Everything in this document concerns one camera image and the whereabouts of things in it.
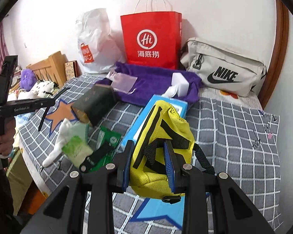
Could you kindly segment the person's left hand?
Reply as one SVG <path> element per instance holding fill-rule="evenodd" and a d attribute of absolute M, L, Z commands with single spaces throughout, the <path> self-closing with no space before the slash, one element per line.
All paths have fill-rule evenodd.
<path fill-rule="evenodd" d="M 3 156 L 8 156 L 13 149 L 15 127 L 16 121 L 13 117 L 8 123 L 6 123 L 6 133 L 0 135 L 0 154 Z"/>

